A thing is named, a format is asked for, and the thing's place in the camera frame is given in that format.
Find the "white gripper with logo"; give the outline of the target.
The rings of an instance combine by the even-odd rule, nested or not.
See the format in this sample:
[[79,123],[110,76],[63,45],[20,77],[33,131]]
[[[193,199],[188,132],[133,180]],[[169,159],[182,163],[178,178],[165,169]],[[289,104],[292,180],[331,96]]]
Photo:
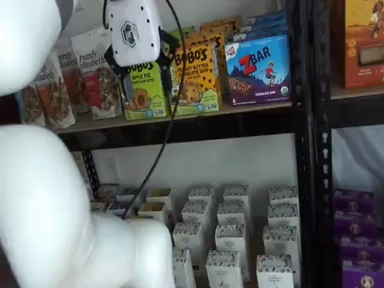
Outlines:
[[167,103],[172,100],[170,67],[176,53],[176,38],[161,28],[157,2],[152,0],[109,1],[107,22],[111,45],[106,62],[119,79],[122,101],[128,104],[131,80],[128,66],[156,60]]

